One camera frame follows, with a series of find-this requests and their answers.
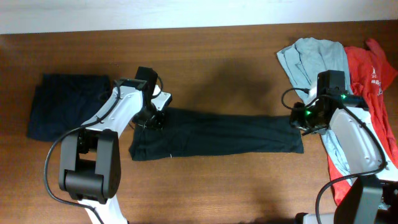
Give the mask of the dark green shirt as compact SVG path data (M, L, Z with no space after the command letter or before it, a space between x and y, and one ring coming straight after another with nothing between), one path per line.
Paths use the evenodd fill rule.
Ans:
M161 129L136 126L129 148L134 161L166 157L225 156L248 152L304 152L300 131L288 116L165 110Z

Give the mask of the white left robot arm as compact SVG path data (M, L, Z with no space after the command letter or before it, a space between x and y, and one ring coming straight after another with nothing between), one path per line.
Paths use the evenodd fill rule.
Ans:
M127 223L116 192L121 181L119 138L133 121L159 128L172 95L155 83L123 80L96 114L62 139L60 189L87 211L92 223Z

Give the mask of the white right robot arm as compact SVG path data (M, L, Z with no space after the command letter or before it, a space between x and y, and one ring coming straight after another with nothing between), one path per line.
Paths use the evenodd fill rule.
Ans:
M308 105L291 108L290 123L304 134L332 130L350 173L329 181L319 191L315 213L299 213L296 223L397 223L397 168L388 159L360 96L320 95ZM320 212L320 199L333 184L354 181L331 213Z

